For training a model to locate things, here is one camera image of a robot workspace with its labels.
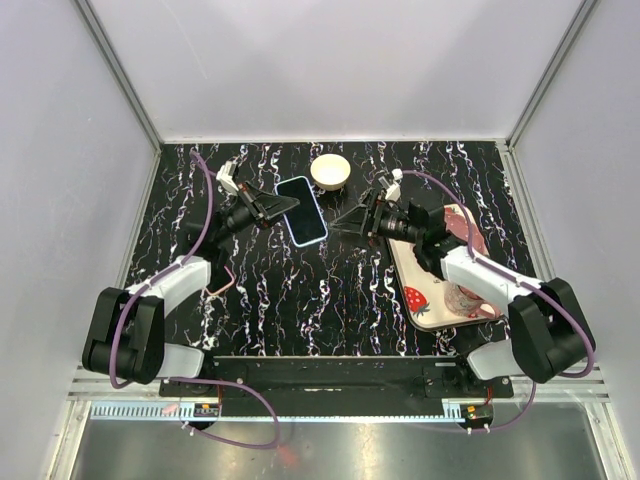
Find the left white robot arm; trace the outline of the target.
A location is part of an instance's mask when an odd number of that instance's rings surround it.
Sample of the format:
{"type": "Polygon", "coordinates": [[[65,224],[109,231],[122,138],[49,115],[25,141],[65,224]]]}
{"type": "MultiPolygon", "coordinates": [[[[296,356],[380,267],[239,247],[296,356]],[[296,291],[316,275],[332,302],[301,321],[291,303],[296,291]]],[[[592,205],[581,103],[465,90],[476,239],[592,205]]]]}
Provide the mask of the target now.
{"type": "Polygon", "coordinates": [[[107,375],[114,388],[149,384],[165,360],[165,319],[191,295],[226,274],[225,243],[247,228],[270,228],[300,204],[248,182],[234,202],[216,212],[208,195],[205,220],[183,232],[183,254],[151,278],[127,289],[108,287],[97,298],[82,352],[82,366],[107,375]]]}

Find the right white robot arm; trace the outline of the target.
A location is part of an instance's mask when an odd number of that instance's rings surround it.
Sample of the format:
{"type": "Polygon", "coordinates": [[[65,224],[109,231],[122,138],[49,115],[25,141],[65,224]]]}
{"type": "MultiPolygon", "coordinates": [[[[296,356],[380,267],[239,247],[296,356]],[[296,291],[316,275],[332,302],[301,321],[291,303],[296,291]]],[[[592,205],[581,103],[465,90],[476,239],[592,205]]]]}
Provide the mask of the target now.
{"type": "Polygon", "coordinates": [[[369,189],[329,227],[352,237],[408,243],[424,271],[505,315],[509,337],[470,351],[466,364],[454,371],[455,387],[463,395],[480,394],[497,377],[524,375],[538,384],[556,376],[571,378],[571,367],[580,361],[591,371],[595,340],[569,283],[519,275],[475,252],[469,239],[447,228],[442,204],[411,203],[402,209],[382,191],[369,189]]]}

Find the pink cased phone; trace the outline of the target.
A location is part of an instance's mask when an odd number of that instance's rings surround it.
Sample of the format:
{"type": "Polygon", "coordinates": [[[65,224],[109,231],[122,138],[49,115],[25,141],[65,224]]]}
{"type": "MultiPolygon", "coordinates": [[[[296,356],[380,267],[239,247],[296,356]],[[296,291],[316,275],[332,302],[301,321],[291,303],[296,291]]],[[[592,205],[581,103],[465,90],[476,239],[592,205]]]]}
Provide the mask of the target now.
{"type": "Polygon", "coordinates": [[[236,281],[232,271],[224,266],[222,269],[212,273],[209,284],[205,287],[205,291],[209,296],[219,296],[226,290],[231,288],[236,281]]]}

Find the cream ceramic bowl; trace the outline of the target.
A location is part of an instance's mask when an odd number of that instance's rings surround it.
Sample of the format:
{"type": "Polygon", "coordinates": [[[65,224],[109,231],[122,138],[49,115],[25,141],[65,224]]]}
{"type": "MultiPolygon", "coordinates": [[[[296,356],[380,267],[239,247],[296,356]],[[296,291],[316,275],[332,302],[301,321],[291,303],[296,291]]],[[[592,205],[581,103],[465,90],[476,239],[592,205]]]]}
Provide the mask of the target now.
{"type": "Polygon", "coordinates": [[[347,183],[351,174],[349,161],[341,155],[324,154],[310,166],[314,183],[325,191],[338,191],[347,183]]]}

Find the strawberry pattern tray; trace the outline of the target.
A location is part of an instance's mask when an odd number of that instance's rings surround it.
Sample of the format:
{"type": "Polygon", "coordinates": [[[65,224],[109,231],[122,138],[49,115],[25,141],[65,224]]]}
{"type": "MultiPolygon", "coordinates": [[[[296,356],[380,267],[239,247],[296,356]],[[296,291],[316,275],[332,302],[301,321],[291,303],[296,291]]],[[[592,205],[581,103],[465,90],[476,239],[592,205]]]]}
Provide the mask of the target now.
{"type": "Polygon", "coordinates": [[[444,304],[446,281],[424,271],[413,253],[413,245],[388,241],[404,304],[412,324],[422,331],[436,331],[466,324],[489,321],[488,318],[465,318],[451,313],[444,304]]]}

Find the pink dotted plate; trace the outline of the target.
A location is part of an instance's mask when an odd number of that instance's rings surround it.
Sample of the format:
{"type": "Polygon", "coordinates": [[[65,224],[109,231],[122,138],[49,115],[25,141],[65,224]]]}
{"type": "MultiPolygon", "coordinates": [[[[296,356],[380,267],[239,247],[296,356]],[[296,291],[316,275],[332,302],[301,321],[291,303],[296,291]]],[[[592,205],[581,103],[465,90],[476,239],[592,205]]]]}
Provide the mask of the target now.
{"type": "Polygon", "coordinates": [[[457,238],[471,243],[473,249],[480,254],[486,255],[488,253],[485,239],[468,209],[462,210],[455,204],[446,205],[444,219],[446,229],[449,232],[457,238]]]}

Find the pink glass mug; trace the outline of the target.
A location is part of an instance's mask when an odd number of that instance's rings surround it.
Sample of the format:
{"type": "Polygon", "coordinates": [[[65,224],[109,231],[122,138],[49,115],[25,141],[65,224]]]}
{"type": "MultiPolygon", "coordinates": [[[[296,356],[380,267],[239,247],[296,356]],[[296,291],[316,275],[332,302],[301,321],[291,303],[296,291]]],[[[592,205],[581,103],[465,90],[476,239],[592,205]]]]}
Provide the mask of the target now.
{"type": "Polygon", "coordinates": [[[447,282],[444,288],[444,304],[451,313],[465,318],[495,319],[501,315],[496,306],[451,282],[447,282]]]}

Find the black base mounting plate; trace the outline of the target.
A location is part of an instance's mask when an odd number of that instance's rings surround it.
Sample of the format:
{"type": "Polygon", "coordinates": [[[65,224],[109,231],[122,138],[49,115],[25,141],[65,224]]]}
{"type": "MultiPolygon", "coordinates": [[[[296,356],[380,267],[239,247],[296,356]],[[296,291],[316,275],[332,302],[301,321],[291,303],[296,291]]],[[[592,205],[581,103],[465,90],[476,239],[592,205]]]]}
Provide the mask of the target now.
{"type": "Polygon", "coordinates": [[[391,390],[433,399],[514,396],[509,378],[480,380],[458,357],[211,357],[200,376],[247,385],[264,395],[391,390]]]}

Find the left control board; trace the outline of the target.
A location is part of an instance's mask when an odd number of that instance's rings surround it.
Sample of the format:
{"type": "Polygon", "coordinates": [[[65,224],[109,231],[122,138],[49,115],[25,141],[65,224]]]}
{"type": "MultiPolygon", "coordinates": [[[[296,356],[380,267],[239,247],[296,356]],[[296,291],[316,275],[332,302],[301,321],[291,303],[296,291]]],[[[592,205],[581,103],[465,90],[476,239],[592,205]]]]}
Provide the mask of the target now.
{"type": "Polygon", "coordinates": [[[197,419],[218,418],[221,412],[221,405],[218,402],[195,402],[193,407],[193,417],[197,419]]]}

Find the control board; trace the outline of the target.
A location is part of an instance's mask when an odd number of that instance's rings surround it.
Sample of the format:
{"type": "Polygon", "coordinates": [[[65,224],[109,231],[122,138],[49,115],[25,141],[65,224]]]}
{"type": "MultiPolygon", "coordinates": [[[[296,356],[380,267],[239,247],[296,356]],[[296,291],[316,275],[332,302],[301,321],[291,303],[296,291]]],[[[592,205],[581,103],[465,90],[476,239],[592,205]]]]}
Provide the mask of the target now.
{"type": "Polygon", "coordinates": [[[218,402],[195,402],[193,407],[193,417],[197,419],[218,418],[221,412],[221,405],[218,402]]]}
{"type": "Polygon", "coordinates": [[[462,416],[466,421],[491,423],[494,417],[494,409],[491,403],[469,404],[462,408],[462,416]]]}

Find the right control board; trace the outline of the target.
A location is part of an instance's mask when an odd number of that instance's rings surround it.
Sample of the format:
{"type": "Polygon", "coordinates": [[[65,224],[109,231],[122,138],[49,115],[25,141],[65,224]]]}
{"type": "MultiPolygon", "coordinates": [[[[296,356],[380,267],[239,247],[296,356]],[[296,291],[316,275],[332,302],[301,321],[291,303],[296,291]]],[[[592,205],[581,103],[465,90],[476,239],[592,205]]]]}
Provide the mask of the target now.
{"type": "Polygon", "coordinates": [[[462,408],[462,416],[466,421],[491,423],[494,417],[494,409],[491,403],[469,404],[462,408]]]}

